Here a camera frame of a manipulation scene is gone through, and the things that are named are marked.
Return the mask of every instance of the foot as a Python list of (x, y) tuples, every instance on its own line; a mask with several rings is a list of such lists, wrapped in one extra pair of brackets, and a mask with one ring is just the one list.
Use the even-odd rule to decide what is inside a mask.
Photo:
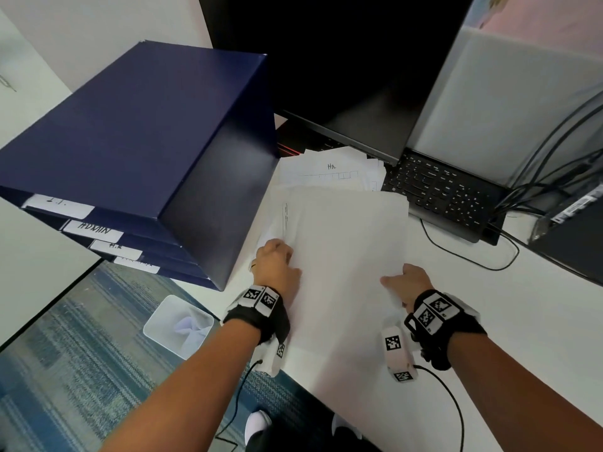
[(247, 418), (247, 424), (245, 425), (245, 445), (254, 434), (263, 432), (270, 425), (272, 425), (272, 420), (264, 411), (260, 410), (252, 413)]
[(358, 439), (362, 439), (362, 433), (351, 423), (346, 421), (343, 417), (338, 416), (337, 414), (333, 415), (333, 421), (331, 422), (331, 434), (335, 436), (335, 431), (337, 428), (349, 428)]

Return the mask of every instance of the black wrist strap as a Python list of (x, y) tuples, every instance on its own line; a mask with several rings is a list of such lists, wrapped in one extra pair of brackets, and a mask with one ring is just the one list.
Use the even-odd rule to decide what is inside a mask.
[(435, 369), (447, 370), (448, 342), (457, 331), (486, 334), (469, 307), (437, 290), (427, 290), (417, 297), (414, 312), (404, 320), (413, 339), (421, 345), (421, 355)]
[(269, 341), (273, 334), (279, 343), (285, 342), (291, 325), (283, 298), (273, 288), (251, 286), (239, 296), (239, 302), (222, 321), (240, 319), (260, 330), (260, 344)]

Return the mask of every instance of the handwritten label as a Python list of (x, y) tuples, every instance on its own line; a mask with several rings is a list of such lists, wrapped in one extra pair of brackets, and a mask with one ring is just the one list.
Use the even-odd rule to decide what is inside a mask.
[(41, 209), (74, 219), (86, 219), (94, 209), (94, 206), (87, 204), (38, 194), (31, 196), (21, 207)]
[(142, 255), (142, 250), (132, 249), (116, 243), (99, 241), (98, 239), (90, 244), (89, 249), (97, 250), (103, 254), (111, 254), (113, 256), (129, 258), (130, 260), (138, 260), (138, 258)]
[(77, 234), (86, 236), (87, 238), (100, 239), (108, 243), (116, 243), (124, 235), (123, 231), (113, 230), (93, 223), (79, 222), (78, 220), (70, 220), (64, 227), (65, 233)]
[(129, 260), (128, 258), (124, 257), (117, 257), (113, 262), (117, 263), (118, 265), (140, 269), (141, 271), (146, 271), (147, 273), (157, 274), (159, 272), (159, 266), (149, 265), (148, 263), (142, 263), (141, 261)]

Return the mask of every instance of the desk surface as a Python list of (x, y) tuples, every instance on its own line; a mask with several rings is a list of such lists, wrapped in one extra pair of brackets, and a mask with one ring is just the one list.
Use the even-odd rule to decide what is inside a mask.
[[(267, 200), (256, 219), (224, 292), (176, 281), (218, 317), (252, 283), (249, 263), (265, 222)], [(534, 218), (511, 215), (505, 229), (524, 239)], [(506, 240), (498, 246), (476, 245), (426, 225), (435, 242), (487, 266), (506, 265), (514, 248)], [(515, 263), (490, 272), (433, 246), (414, 217), (407, 229), (408, 262), (422, 266), (433, 285), (471, 304), (481, 313), (489, 336), (538, 378), (603, 424), (603, 288), (560, 269), (521, 249)], [(425, 364), (418, 352), (417, 364)], [(333, 411), (356, 425), (383, 452), (454, 450), (460, 441), (456, 408), (429, 374), (414, 383), (396, 384), (385, 370), (366, 389), (350, 392), (342, 374), (326, 371), (324, 356), (291, 345), (283, 371)], [(465, 450), (498, 451), (496, 440), (471, 402), (455, 373), (440, 373), (455, 394), (465, 419)]]

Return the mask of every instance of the white trash bin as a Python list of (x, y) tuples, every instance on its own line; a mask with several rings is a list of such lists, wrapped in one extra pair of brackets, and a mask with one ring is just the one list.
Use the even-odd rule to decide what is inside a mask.
[(201, 328), (207, 326), (212, 327), (203, 341), (213, 334), (216, 326), (219, 326), (219, 322), (215, 322), (214, 317), (207, 314), (207, 312), (200, 310), (198, 307), (187, 303), (175, 295), (170, 295), (161, 302), (157, 309), (155, 309), (151, 318), (148, 319), (147, 323), (142, 328), (142, 333), (159, 345), (165, 347), (167, 350), (172, 351), (178, 357), (186, 360), (188, 356), (183, 355), (181, 349), (187, 335), (178, 334), (174, 331), (174, 327), (178, 322), (187, 317), (192, 317)]

